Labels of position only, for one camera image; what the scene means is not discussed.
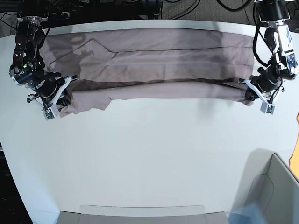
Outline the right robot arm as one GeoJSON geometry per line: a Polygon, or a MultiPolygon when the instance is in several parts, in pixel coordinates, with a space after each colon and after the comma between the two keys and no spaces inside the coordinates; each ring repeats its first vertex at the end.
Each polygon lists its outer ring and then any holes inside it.
{"type": "Polygon", "coordinates": [[[71,97],[67,91],[71,77],[63,77],[59,72],[45,70],[45,63],[40,49],[47,33],[43,31],[38,16],[25,16],[19,23],[15,36],[13,62],[9,69],[10,78],[16,85],[24,85],[35,94],[28,97],[28,102],[40,98],[43,109],[52,105],[68,106],[71,97]]]}

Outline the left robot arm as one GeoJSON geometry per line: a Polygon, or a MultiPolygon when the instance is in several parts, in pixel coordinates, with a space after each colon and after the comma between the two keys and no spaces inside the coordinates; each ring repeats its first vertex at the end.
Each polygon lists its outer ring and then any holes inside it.
{"type": "Polygon", "coordinates": [[[290,19],[290,15],[284,0],[256,0],[253,12],[257,12],[260,20],[256,24],[253,54],[261,67],[257,70],[258,76],[249,78],[249,84],[253,87],[248,87],[245,98],[254,101],[262,95],[267,102],[272,103],[283,81],[294,80],[299,75],[291,33],[285,23],[290,19]],[[262,26],[266,28],[264,41],[271,52],[271,58],[266,63],[256,52],[257,38],[262,26]]]}

